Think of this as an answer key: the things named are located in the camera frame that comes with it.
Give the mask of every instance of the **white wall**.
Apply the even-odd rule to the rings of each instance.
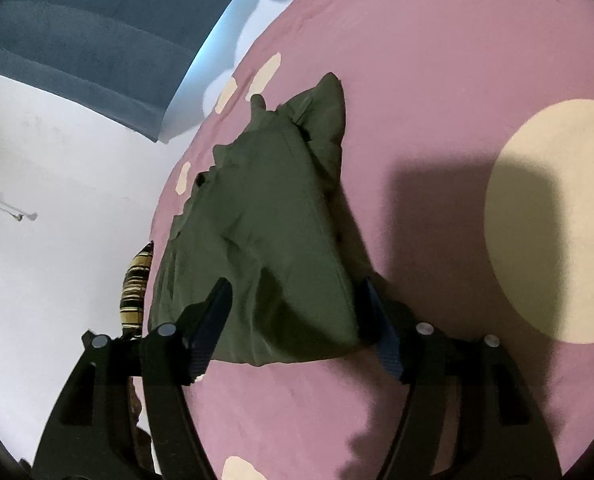
[[[33,460],[88,328],[119,335],[121,283],[173,165],[252,41],[292,0],[234,0],[171,104],[168,144],[0,76],[0,438]]]

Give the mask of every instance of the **pink bedsheet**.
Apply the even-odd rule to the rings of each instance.
[[[449,335],[501,338],[567,470],[594,437],[594,342],[556,340],[513,307],[491,263],[484,207],[495,161],[522,124],[551,105],[594,100],[593,0],[295,0],[254,43],[224,110],[171,172],[152,223],[152,278],[173,215],[212,165],[212,147],[247,124],[248,86],[276,53],[263,91],[269,109],[327,72],[343,83],[342,182],[375,270]],[[526,179],[557,205],[538,174]],[[147,304],[151,297],[152,279]],[[405,389],[366,350],[261,368],[212,362],[187,398],[218,476],[240,456],[267,480],[365,480],[378,473]]]

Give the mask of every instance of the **olive green jacket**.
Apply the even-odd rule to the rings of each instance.
[[[149,329],[175,321],[224,276],[231,315],[214,358],[264,365],[333,358],[359,344],[353,286],[329,199],[339,188],[344,94],[333,74],[251,120],[200,173],[173,220]],[[197,320],[202,312],[197,312]]]

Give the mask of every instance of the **striped pillow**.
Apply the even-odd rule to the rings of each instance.
[[[153,242],[150,242],[133,258],[124,278],[122,299],[119,302],[122,336],[124,337],[139,337],[142,335],[144,296],[148,284],[148,275],[151,273],[153,247]]]

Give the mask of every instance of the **polka dot bedsheet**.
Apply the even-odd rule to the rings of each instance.
[[[450,336],[500,337],[567,470],[594,438],[593,0],[295,0],[172,171],[153,278],[250,95],[274,109],[327,72],[344,86],[342,184],[375,271]],[[375,478],[405,394],[370,349],[212,362],[186,392],[225,480]]]

